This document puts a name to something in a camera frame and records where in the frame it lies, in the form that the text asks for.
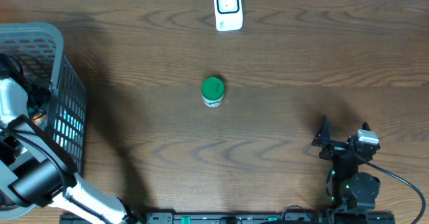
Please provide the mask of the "green lid jar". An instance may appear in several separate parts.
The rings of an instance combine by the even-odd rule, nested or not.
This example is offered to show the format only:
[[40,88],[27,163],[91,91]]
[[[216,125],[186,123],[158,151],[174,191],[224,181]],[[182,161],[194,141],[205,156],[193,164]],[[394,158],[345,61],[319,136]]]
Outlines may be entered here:
[[225,84],[217,77],[208,77],[201,85],[203,103],[208,107],[218,107],[225,97]]

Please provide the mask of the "light blue wipes pack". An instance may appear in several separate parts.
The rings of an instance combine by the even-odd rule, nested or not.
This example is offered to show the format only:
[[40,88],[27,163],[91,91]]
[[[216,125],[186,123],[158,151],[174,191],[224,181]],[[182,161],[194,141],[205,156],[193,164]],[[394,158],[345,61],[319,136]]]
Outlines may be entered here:
[[70,114],[59,116],[54,122],[54,141],[62,147],[68,145],[83,146],[84,125]]

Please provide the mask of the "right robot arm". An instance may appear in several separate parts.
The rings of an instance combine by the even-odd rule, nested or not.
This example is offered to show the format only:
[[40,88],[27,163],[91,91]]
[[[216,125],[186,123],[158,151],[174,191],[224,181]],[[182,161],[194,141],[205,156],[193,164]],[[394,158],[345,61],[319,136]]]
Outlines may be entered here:
[[379,138],[364,123],[356,134],[340,142],[330,136],[327,116],[312,140],[312,145],[321,148],[319,158],[332,162],[326,192],[332,198],[332,207],[325,211],[328,223],[368,222],[367,214],[375,208],[380,180],[359,166],[372,160],[380,149]]

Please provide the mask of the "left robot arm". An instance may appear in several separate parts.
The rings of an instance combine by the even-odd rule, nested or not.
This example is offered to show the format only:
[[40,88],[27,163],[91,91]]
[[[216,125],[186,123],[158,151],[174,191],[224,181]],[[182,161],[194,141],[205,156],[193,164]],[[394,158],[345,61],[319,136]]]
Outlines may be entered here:
[[1,131],[21,143],[31,158],[19,163],[8,152],[1,166],[1,204],[56,207],[90,223],[146,223],[122,200],[103,194],[78,173],[71,155],[28,116],[33,96],[49,96],[28,83],[8,56],[1,55]]

